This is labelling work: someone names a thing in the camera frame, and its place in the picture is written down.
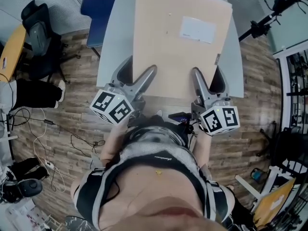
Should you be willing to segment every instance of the cardboard box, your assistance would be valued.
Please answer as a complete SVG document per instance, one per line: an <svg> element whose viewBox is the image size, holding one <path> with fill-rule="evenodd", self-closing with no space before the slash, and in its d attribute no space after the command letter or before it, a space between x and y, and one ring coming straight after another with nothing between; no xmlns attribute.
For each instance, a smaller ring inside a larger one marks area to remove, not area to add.
<svg viewBox="0 0 308 231"><path fill-rule="evenodd" d="M145 95L194 100L190 70L211 85L231 15L222 0L136 0L133 80L155 64Z"/></svg>

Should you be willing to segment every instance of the person's torso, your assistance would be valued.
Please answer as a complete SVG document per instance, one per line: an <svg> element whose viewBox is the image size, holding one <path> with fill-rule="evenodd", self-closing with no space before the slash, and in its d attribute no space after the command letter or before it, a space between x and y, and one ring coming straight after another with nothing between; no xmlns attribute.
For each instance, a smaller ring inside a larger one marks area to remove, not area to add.
<svg viewBox="0 0 308 231"><path fill-rule="evenodd" d="M133 166L116 178L120 193L100 209L100 228L106 229L120 220L134 215L148 203L167 196L180 198L191 204L202 215L202 204L189 179L169 168ZM117 193L115 184L108 193L111 198Z"/></svg>

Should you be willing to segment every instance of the tripod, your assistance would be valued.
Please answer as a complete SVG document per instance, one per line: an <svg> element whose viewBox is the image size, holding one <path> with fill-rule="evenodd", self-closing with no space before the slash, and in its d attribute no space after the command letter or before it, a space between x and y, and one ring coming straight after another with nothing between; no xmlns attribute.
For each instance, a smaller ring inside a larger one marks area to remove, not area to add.
<svg viewBox="0 0 308 231"><path fill-rule="evenodd" d="M269 29L271 28L270 24L274 21L277 21L277 23L280 24L277 16L281 16L282 12L290 8L292 5L297 3L298 7L304 14L306 14L306 12L299 6L299 3L303 3L304 5L308 6L308 4L303 0L275 0L272 8L269 7L266 0L264 0L264 2L266 3L267 7L273 11L273 13L263 18L260 22L251 21L251 28L239 37L240 42L250 35L254 39L262 35L267 35Z"/></svg>

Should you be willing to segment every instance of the cable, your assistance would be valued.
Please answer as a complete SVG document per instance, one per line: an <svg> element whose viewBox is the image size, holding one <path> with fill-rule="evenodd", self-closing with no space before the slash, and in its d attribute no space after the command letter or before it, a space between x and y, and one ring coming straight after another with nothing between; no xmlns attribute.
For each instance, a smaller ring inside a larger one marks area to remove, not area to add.
<svg viewBox="0 0 308 231"><path fill-rule="evenodd" d="M14 104L14 97L13 97L13 89L12 89L12 86L11 86L11 84L10 84L8 78L7 78L4 74L1 74L1 73L0 73L0 75L3 76L3 77L6 79L6 81L9 83L9 86L10 86L10 88L11 88L11 91L12 91L12 106L11 106L11 110L12 110L12 109L13 109L13 106L14 106L14 105L13 105L13 104Z"/></svg>
<svg viewBox="0 0 308 231"><path fill-rule="evenodd" d="M72 141L72 137L73 137L73 136L75 136L75 135L74 135L74 134L71 135L71 145L72 145L72 147L75 148L76 150L80 151L80 152L81 152L82 154L84 154L86 157L91 157L91 156L85 154L81 149L78 149L78 148L76 148L76 147L73 145L73 141Z"/></svg>
<svg viewBox="0 0 308 231"><path fill-rule="evenodd" d="M42 110L42 112L43 112L43 114L44 114L44 119L46 120L45 112L43 111L42 108L41 108L41 110ZM39 157L39 155L38 155L37 152L35 151L35 141L36 141L36 140L39 141L39 138L42 138L42 137L46 134L47 123L46 123L45 125L46 125L46 126L45 126L45 131L44 131L44 133L43 133L41 136L36 137L35 140L33 141L33 151L34 151L34 154L38 157L39 161L43 164L43 166L44 166L45 169L47 170L48 174L51 175L50 172L48 171L48 169L47 169L45 163L42 162L41 158ZM44 150L45 150L46 161L47 161L47 162L51 162L51 161L49 161L49 160L47 159L47 153L46 153L46 148L45 148L45 146L43 146L43 148L44 148ZM54 172L53 172L53 176L52 176L52 179L51 179L51 186L53 186L53 187L55 188L56 191L59 191L60 193L64 193L64 192L66 191L66 187L65 187L65 182L64 182L62 173L60 172L60 170L59 170L55 165L54 165L54 170L53 170L53 171L54 171ZM61 176L61 178L62 178L62 182L63 182L63 186L64 186L64 188L63 188L62 191L59 190L59 189L55 186L55 184L53 183L53 177L54 177L54 173L55 173L55 172L59 173L60 176Z"/></svg>
<svg viewBox="0 0 308 231"><path fill-rule="evenodd" d="M190 149L191 147L191 144L192 144L192 140L193 140L193 137L196 137L197 138L198 134L196 134L194 131L192 131L192 136L189 140L189 146L188 146L188 149Z"/></svg>

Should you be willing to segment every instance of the person's arm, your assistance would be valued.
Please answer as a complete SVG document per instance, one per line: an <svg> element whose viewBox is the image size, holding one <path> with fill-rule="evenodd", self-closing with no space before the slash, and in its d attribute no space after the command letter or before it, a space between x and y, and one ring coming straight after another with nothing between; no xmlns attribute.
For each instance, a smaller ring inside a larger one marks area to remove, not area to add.
<svg viewBox="0 0 308 231"><path fill-rule="evenodd" d="M200 168L207 165L210 158L212 136L207 135L203 131L199 131L196 143L193 147L194 154Z"/></svg>
<svg viewBox="0 0 308 231"><path fill-rule="evenodd" d="M127 130L128 119L121 122L121 124L114 126L106 139L103 146L100 160L105 166L115 154L121 149L125 132Z"/></svg>

